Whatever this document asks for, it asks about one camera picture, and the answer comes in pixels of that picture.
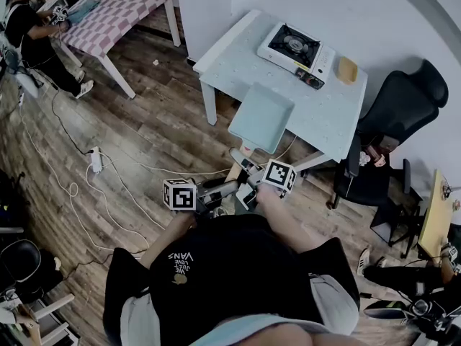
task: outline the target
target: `chair armrest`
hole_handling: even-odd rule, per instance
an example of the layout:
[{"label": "chair armrest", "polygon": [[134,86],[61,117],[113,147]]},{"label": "chair armrest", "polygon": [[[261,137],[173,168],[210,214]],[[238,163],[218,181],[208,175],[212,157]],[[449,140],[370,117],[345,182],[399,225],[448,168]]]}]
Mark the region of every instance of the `chair armrest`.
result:
[{"label": "chair armrest", "polygon": [[411,189],[411,165],[407,159],[403,160],[403,193],[410,193]]},{"label": "chair armrest", "polygon": [[346,160],[346,170],[350,177],[357,177],[359,175],[361,150],[362,143],[360,136],[354,135]]}]

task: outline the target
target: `white cable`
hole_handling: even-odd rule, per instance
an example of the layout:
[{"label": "white cable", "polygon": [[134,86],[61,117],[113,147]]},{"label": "white cable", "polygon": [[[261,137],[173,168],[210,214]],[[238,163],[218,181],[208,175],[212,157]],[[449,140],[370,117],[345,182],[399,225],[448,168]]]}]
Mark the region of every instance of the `white cable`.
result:
[{"label": "white cable", "polygon": [[[91,243],[92,243],[95,247],[97,247],[97,248],[99,248],[99,249],[108,250],[108,251],[114,251],[114,249],[109,249],[108,247],[99,246],[98,244],[96,244],[96,243],[93,241],[93,239],[92,239],[92,237],[90,236],[89,232],[85,229],[83,223],[81,222],[80,217],[79,217],[79,215],[77,214],[77,212],[76,212],[76,210],[75,210],[75,208],[74,208],[74,206],[73,206],[73,203],[72,203],[72,198],[76,197],[76,196],[78,195],[78,193],[79,193],[79,186],[78,186],[75,182],[72,182],[71,185],[69,186],[69,190],[67,191],[67,189],[61,184],[61,182],[59,181],[58,175],[56,174],[56,171],[54,170],[54,168],[51,166],[50,163],[48,163],[48,160],[43,156],[42,153],[40,153],[40,152],[38,151],[38,148],[37,148],[36,145],[34,144],[34,141],[32,140],[32,136],[31,136],[30,133],[29,133],[29,129],[27,128],[27,124],[26,124],[26,122],[24,121],[24,117],[22,116],[22,107],[19,108],[19,115],[20,115],[20,117],[21,117],[21,121],[22,121],[22,124],[24,125],[24,128],[25,128],[25,130],[26,130],[26,133],[27,133],[27,135],[29,136],[30,142],[31,142],[31,144],[34,146],[34,149],[36,150],[36,152],[38,152],[38,154],[42,157],[42,159],[45,161],[45,163],[46,163],[46,164],[50,167],[50,169],[53,171],[53,174],[54,174],[55,177],[56,177],[56,181],[58,182],[59,187],[69,195],[69,199],[70,199],[70,201],[71,201],[71,207],[72,207],[73,213],[75,214],[75,216],[76,216],[77,219],[79,220],[80,226],[81,226],[82,229],[85,231],[86,235],[89,237]],[[72,193],[72,186],[74,186],[74,185],[75,185],[75,187],[77,188],[77,190],[75,191],[75,193]]]},{"label": "white cable", "polygon": [[283,153],[281,155],[279,155],[277,158],[275,158],[274,160],[279,160],[282,156],[284,156],[288,152],[288,150],[290,150],[291,146],[295,143],[296,138],[297,138],[297,136],[295,136],[293,141],[291,141],[291,144],[287,147],[287,149],[285,151],[283,151]]},{"label": "white cable", "polygon": [[[122,178],[121,178],[119,172],[118,172],[117,169],[115,168],[115,165],[114,165],[114,162],[115,162],[115,161],[112,161],[111,158],[109,158],[107,155],[105,155],[105,154],[103,154],[103,153],[101,153],[101,152],[99,152],[99,153],[100,153],[102,156],[108,158],[109,161],[110,161],[109,164],[104,165],[102,168],[105,168],[105,167],[108,167],[108,166],[112,165],[112,168],[114,168],[115,173],[117,174],[118,179],[120,180],[120,183],[121,183],[122,186],[127,190],[128,194],[131,196],[131,198],[133,199],[133,202],[136,204],[136,206],[138,206],[138,207],[144,212],[144,214],[145,214],[154,224],[156,224],[158,227],[160,227],[161,229],[164,230],[165,228],[164,228],[161,224],[159,224],[159,223],[157,223],[156,221],[154,221],[154,220],[146,213],[146,211],[138,204],[138,202],[137,202],[136,199],[134,198],[133,194],[129,191],[128,187],[127,187],[126,184],[123,182],[123,180],[122,180]],[[86,168],[86,174],[85,174],[86,183],[87,183],[87,185],[90,186],[93,190],[96,190],[96,191],[102,193],[102,195],[104,196],[104,200],[106,201],[106,210],[107,210],[107,214],[109,215],[109,217],[112,219],[112,221],[113,221],[115,224],[117,224],[117,226],[119,226],[119,227],[120,227],[121,229],[123,229],[124,231],[131,232],[131,233],[134,233],[134,234],[137,234],[137,235],[141,236],[141,237],[144,239],[144,241],[146,242],[147,246],[149,247],[149,243],[148,243],[147,239],[146,239],[142,234],[140,234],[139,232],[132,231],[132,230],[130,230],[130,229],[127,229],[127,228],[122,227],[122,226],[121,226],[121,225],[110,215],[109,208],[108,208],[108,205],[107,205],[107,196],[106,196],[106,194],[104,193],[104,191],[102,191],[102,190],[96,188],[95,186],[91,185],[91,184],[88,182],[88,170],[89,170],[89,168],[90,168],[91,165],[92,165],[92,164],[90,164],[90,165],[88,166],[88,168]]]},{"label": "white cable", "polygon": [[[54,170],[54,168],[51,166],[51,164],[48,162],[48,160],[43,156],[42,153],[39,152],[38,148],[36,147],[36,145],[34,144],[34,141],[32,140],[32,136],[30,135],[29,133],[29,129],[27,128],[27,124],[26,122],[24,121],[24,117],[22,115],[22,106],[19,107],[19,115],[21,117],[21,121],[22,121],[22,124],[24,125],[24,129],[26,130],[27,132],[27,135],[29,136],[29,139],[30,139],[30,142],[31,144],[34,146],[34,149],[36,150],[36,152],[38,152],[38,154],[42,157],[42,159],[45,161],[45,163],[50,167],[50,169],[53,171],[53,174],[55,175],[56,177],[56,181],[58,182],[58,185],[59,187],[65,191],[68,196],[69,196],[69,200],[71,202],[71,207],[72,207],[72,210],[73,210],[73,213],[75,214],[75,216],[77,217],[77,220],[79,221],[80,223],[80,226],[82,227],[82,229],[85,231],[86,235],[89,237],[91,243],[99,248],[99,249],[104,249],[104,250],[108,250],[108,251],[114,251],[114,249],[110,249],[108,247],[103,247],[103,246],[99,246],[98,244],[96,244],[92,237],[90,236],[89,232],[86,230],[86,228],[84,227],[83,223],[81,222],[81,219],[78,215],[78,213],[76,212],[74,206],[73,206],[73,202],[72,202],[72,198],[76,197],[79,193],[79,186],[75,183],[75,182],[72,182],[70,185],[69,185],[69,190],[67,190],[60,182],[59,178],[58,178],[58,174],[56,173],[56,171]],[[291,148],[292,144],[295,142],[297,136],[295,136],[293,138],[293,141],[291,142],[291,144],[287,147],[287,149],[283,152],[283,154],[279,155],[275,160],[278,160],[279,158],[281,158],[282,156],[284,156]],[[154,221],[148,214],[147,212],[138,204],[138,202],[136,201],[136,199],[134,198],[133,194],[129,191],[128,187],[126,186],[126,184],[123,182],[119,172],[117,171],[117,168],[115,168],[115,165],[114,163],[116,161],[118,161],[118,159],[115,159],[114,161],[111,160],[111,158],[108,157],[108,155],[105,155],[101,152],[99,152],[102,156],[104,156],[105,158],[109,159],[110,163],[109,164],[106,164],[103,166],[103,168],[105,167],[108,167],[109,165],[112,165],[112,168],[114,168],[115,170],[115,173],[117,174],[119,180],[120,180],[120,183],[122,184],[122,186],[127,190],[128,194],[130,195],[130,197],[133,199],[133,202],[136,204],[136,206],[138,206],[142,212],[154,223],[156,224],[158,227],[160,227],[161,229],[165,229],[161,224],[157,223],[156,221]],[[137,165],[141,165],[145,168],[148,168],[148,169],[151,169],[151,170],[159,170],[159,171],[163,171],[163,172],[168,172],[168,173],[172,173],[172,174],[183,174],[183,175],[211,175],[211,174],[220,174],[220,173],[223,173],[223,172],[227,172],[227,171],[230,171],[231,169],[223,169],[223,170],[220,170],[220,171],[217,171],[217,172],[203,172],[203,173],[186,173],[186,172],[173,172],[171,170],[168,170],[168,169],[164,169],[164,168],[155,168],[155,167],[150,167],[146,164],[143,164],[143,163],[138,163],[138,162],[134,162],[134,163],[129,163],[129,164],[137,164]],[[104,201],[106,203],[106,211],[107,211],[107,215],[112,219],[112,221],[118,226],[120,227],[122,230],[126,231],[126,232],[130,232],[130,233],[133,233],[133,234],[137,234],[139,235],[140,237],[143,238],[143,240],[146,242],[146,244],[148,245],[149,247],[149,243],[147,241],[147,239],[142,235],[140,234],[139,232],[137,231],[133,231],[133,230],[130,230],[130,229],[126,229],[125,227],[121,226],[111,215],[110,215],[110,212],[109,212],[109,207],[108,207],[108,204],[107,204],[107,196],[106,194],[104,193],[104,191],[102,190],[99,190],[98,188],[96,188],[95,186],[91,185],[89,182],[88,182],[88,171],[89,171],[89,168],[92,166],[92,164],[90,164],[87,168],[86,168],[86,173],[85,173],[85,180],[86,180],[86,183],[88,186],[90,186],[93,190],[96,190],[100,193],[103,194],[104,196]],[[76,191],[75,193],[72,193],[72,187],[75,185],[76,187]]]},{"label": "white cable", "polygon": [[163,172],[168,172],[168,173],[172,173],[172,174],[183,174],[185,176],[206,176],[206,175],[209,175],[209,174],[219,174],[219,173],[223,173],[223,172],[228,172],[231,170],[231,168],[229,169],[223,169],[223,170],[219,170],[217,172],[205,172],[205,173],[186,173],[186,172],[172,172],[171,170],[168,170],[168,169],[163,169],[163,168],[154,168],[154,167],[150,167],[148,165],[145,165],[143,163],[129,163],[129,164],[134,164],[134,165],[142,165],[143,167],[145,168],[148,168],[148,169],[151,169],[151,170],[161,170]]}]

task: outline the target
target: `pink checkered tablecloth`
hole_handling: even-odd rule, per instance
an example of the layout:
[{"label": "pink checkered tablecloth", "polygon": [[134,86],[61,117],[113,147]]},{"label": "pink checkered tablecloth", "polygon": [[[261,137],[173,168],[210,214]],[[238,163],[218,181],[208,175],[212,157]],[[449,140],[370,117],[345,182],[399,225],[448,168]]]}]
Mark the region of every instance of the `pink checkered tablecloth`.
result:
[{"label": "pink checkered tablecloth", "polygon": [[[71,12],[86,0],[79,0]],[[96,0],[99,5],[61,40],[92,56],[104,57],[115,43],[142,18],[166,0]]]}]

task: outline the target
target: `black t-shirt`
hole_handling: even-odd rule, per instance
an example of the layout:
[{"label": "black t-shirt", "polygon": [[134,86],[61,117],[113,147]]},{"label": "black t-shirt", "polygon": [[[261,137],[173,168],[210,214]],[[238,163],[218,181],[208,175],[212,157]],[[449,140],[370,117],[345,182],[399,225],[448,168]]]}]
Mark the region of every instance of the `black t-shirt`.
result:
[{"label": "black t-shirt", "polygon": [[22,40],[22,59],[27,62],[28,66],[33,67],[54,56],[55,51],[48,37],[33,40],[27,34],[35,25],[39,27],[43,26],[37,13],[24,2],[18,1],[12,4],[11,9],[15,5],[19,6],[8,20],[5,35],[15,48],[21,45]]},{"label": "black t-shirt", "polygon": [[436,301],[447,314],[458,309],[461,306],[461,274],[454,276],[448,284],[444,285],[443,291],[432,293],[428,299]]},{"label": "black t-shirt", "polygon": [[278,314],[322,324],[310,273],[333,276],[359,301],[338,239],[299,255],[275,236],[265,218],[254,214],[201,222],[160,253],[149,271],[139,267],[125,250],[115,250],[104,328],[116,344],[121,307],[147,285],[162,345],[189,345],[234,316]]}]

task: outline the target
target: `sneaker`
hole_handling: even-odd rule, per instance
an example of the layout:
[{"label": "sneaker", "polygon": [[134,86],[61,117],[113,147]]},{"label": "sneaker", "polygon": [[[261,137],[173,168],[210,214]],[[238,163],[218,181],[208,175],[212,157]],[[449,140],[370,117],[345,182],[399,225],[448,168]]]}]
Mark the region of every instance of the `sneaker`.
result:
[{"label": "sneaker", "polygon": [[360,254],[359,265],[357,265],[357,275],[363,277],[363,271],[368,265],[370,265],[370,251],[369,249],[365,249]]},{"label": "sneaker", "polygon": [[75,80],[78,83],[81,83],[85,78],[85,72],[84,71],[79,71],[79,74],[77,74],[77,77],[75,77]]},{"label": "sneaker", "polygon": [[85,82],[84,84],[80,85],[80,93],[75,96],[76,99],[80,99],[82,96],[84,96],[87,92],[90,92],[91,89],[93,88],[94,81],[88,81]]},{"label": "sneaker", "polygon": [[386,266],[386,264],[388,263],[388,260],[385,258],[385,257],[381,257],[377,262],[376,262],[376,266],[378,268],[384,268]]},{"label": "sneaker", "polygon": [[218,216],[228,216],[228,211],[222,206],[218,206],[213,210],[213,217],[217,218]]}]

